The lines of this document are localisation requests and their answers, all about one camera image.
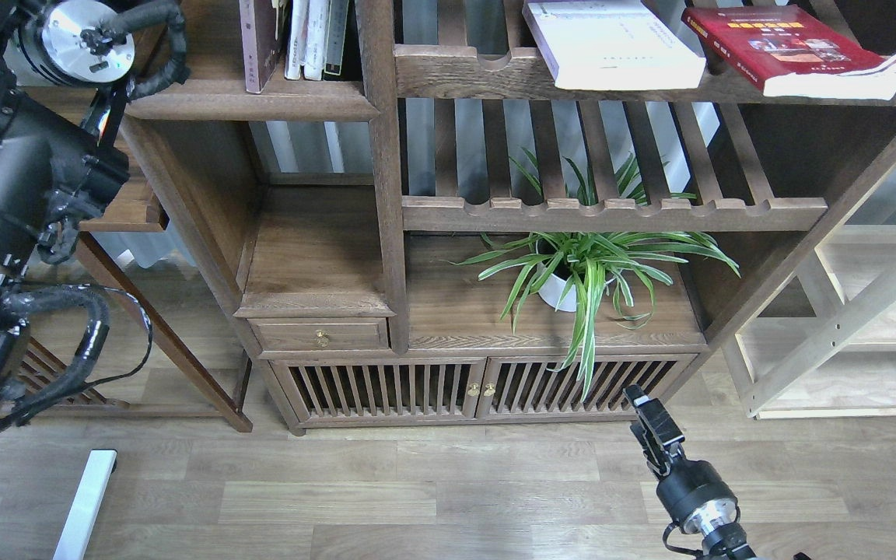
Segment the white stand leg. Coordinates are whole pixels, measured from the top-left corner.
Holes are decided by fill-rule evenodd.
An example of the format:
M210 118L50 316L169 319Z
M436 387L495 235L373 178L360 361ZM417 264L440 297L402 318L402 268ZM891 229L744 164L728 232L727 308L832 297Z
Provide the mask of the white stand leg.
M115 450L92 450L86 462L82 481L78 492L68 511L68 521L58 540L58 548L54 550L54 560L82 560L89 547L92 527L96 524L96 515L103 504L103 494L110 482L113 465L117 462Z

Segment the wooden cabinet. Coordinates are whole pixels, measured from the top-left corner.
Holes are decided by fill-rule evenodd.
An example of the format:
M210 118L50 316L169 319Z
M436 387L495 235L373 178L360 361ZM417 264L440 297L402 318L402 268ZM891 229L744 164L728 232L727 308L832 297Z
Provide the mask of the wooden cabinet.
M865 47L885 54L896 50L896 2L867 2L865 9L850 0L799 3L832 27L854 33ZM438 3L441 44L403 43L399 30L410 22L401 21L401 4L356 0L362 82L276 77L262 95L252 96L243 88L236 3L186 0L192 77L135 102L122 128L248 354L260 358L256 369L295 433L312 425L367 422L619 417L616 396L630 376L605 378L609 385L601 384L607 393L593 404L602 411L596 415L587 411L590 400L575 411L527 396L536 383L543 390L548 381L527 373L520 360L540 365L561 355L572 319L529 302L518 331L499 321L508 279L477 283L475 270L448 262L479 251L474 233L714 233L740 263L742 277L714 262L671 267L676 283L660 288L657 315L646 327L622 329L609 310L597 327L597 354L613 359L600 364L664 362L664 371L645 379L652 394L667 397L758 314L797 263L896 163L896 97L767 100L731 70L708 72L700 88L682 92L561 91L551 85L530 42L520 0L493 3L504 14L500 31L509 50L502 56L466 46L461 0ZM406 141L406 98L433 100L433 192L411 192L405 184L408 162L420 156ZM476 184L458 173L468 153L461 148L469 148L459 134L471 132L455 130L458 98L473 99L482 114L486 173ZM511 188L502 142L511 132L505 100L526 107L543 195ZM597 178L599 205L582 206L565 194L563 141L551 100L576 104L577 134ZM714 103L722 124L710 145L697 124L696 102ZM694 201L669 196L661 139L647 103L668 103L676 130L672 142L686 159ZM650 205L613 191L615 162L601 114L611 104L627 124ZM269 120L369 123L373 180L338 174L285 177L283 185L271 185L253 154L247 124ZM356 319L356 327L367 326L369 333L352 334L345 339L348 347L320 348L313 340L323 329L264 330L324 325L334 318ZM387 337L376 339L371 329L383 324ZM457 378L454 366L462 368ZM518 393L507 393L501 383L507 385L505 379L518 371L524 377L510 386ZM482 385L480 394L486 391L484 373L497 376L497 393L468 397L472 385ZM399 397L391 397L396 380ZM414 393L403 400L409 387ZM376 394L383 398L373 400ZM366 408L370 415L352 414Z

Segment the drawer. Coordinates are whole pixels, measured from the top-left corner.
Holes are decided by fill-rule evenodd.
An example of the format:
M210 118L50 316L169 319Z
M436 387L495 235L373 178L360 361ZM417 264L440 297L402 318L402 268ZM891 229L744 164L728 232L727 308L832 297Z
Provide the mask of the drawer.
M250 319L264 351L380 350L389 348L383 317Z

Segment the wooden leg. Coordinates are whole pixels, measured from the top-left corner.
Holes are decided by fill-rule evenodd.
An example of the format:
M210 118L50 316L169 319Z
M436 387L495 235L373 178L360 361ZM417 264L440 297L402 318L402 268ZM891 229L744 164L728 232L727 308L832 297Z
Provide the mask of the wooden leg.
M227 394L220 387L220 383L217 383L213 376L206 371L206 368L200 364L199 359L196 359L195 355L189 351L189 348L182 343L182 340L178 338L178 334L175 334L171 326L164 321L157 309L154 309L153 305L140 293L138 287L127 277L127 274L117 266L117 263L113 262L110 255L103 251L99 242L89 233L79 234L79 243L77 248L75 248L75 258L78 258L82 266L85 266L86 270L100 284L124 290L138 299L140 306L145 309L147 315L150 316L150 320L152 320L154 343L157 344L157 347L161 348L161 351L168 355L168 358L174 362L175 366L178 366L178 369L181 369L182 373L185 373L186 378L191 380L192 385L195 385L196 389L203 393L203 396L213 404L213 407L223 415L223 418L237 432L251 432L252 423L250 419L245 417L239 405L230 397L230 394ZM131 316L138 316L138 309L136 309L133 302L125 298L120 298L118 301L127 309Z

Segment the black cable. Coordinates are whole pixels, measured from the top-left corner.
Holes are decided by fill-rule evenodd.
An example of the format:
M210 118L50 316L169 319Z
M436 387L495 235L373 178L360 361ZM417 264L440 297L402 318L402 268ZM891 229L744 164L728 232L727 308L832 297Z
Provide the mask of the black cable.
M36 285L36 284L42 284L42 283L28 282L27 284ZM53 407L53 405L60 403L60 401L63 401L65 398L74 397L76 394L82 393L82 391L84 391L84 390L92 389L92 387L102 385L102 383L109 383L109 382L113 382L113 380L120 380L120 379L128 378L129 376L132 376L135 373L139 372L140 369L143 369L143 366L145 366L145 364L147 363L147 359L150 358L150 351L152 351L153 342L154 342L153 323L152 323L152 321L150 321L150 316L147 315L147 312L146 312L145 308L143 308L143 305L140 305L140 301L138 299L136 299L134 297L134 295L132 295L131 293L128 293L127 291L120 290L117 288L110 288L109 286L100 286L100 285L95 285L95 284L78 284L78 285L64 284L64 285L61 285L61 287L82 288L82 289L86 289L86 288L100 289L100 290L103 290L104 292L110 292L113 294L121 295L123 297L127 297L129 300L134 302L134 304L136 306L138 306L138 309L140 311L140 319L142 319L143 325L145 325L145 329L147 330L147 349L145 350L145 354L143 355L143 358L140 359L140 363L134 369L132 369L131 372L121 373L120 375L117 375L117 376L108 376L107 378L94 380L92 383L86 383L86 382L78 383L77 386L73 386L70 390L65 390L59 394L56 394L56 396L53 396L52 398L50 398L49 401L39 401L39 400L36 400L36 398L33 398L33 400L27 401L27 403L24 403L24 404L17 403L18 405L16 405L13 408L13 410L11 410L9 412L9 414L4 415L4 417L0 418L0 433L3 433L5 431L5 429L9 428L9 426L11 426L11 425L14 425L14 423L15 423L15 425L25 425L26 423L31 421L31 419L33 417L35 417L35 415L40 414L40 412L42 412L42 411L46 411L47 408Z
M662 532L662 545L666 547L666 550L670 552L676 552L678 554L686 554L687 556L693 556L694 558L703 557L704 551L702 550L694 550L669 544L669 535L672 534L674 529L676 529L676 526L677 525L675 522L670 522L668 525L666 525L666 530Z

